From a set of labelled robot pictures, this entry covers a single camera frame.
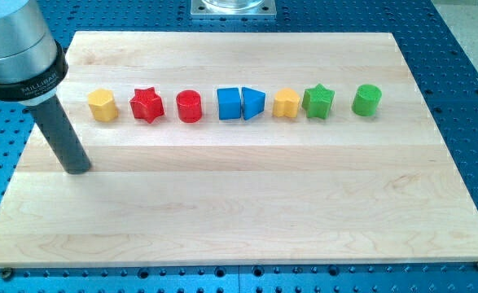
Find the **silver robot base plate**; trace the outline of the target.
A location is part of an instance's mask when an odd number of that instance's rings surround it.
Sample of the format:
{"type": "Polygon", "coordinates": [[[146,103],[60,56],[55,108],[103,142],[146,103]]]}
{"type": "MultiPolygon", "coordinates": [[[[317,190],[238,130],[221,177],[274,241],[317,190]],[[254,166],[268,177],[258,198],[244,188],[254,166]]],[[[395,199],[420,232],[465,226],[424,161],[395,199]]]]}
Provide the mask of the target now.
{"type": "Polygon", "coordinates": [[[274,19],[275,0],[191,0],[192,19],[274,19]]]}

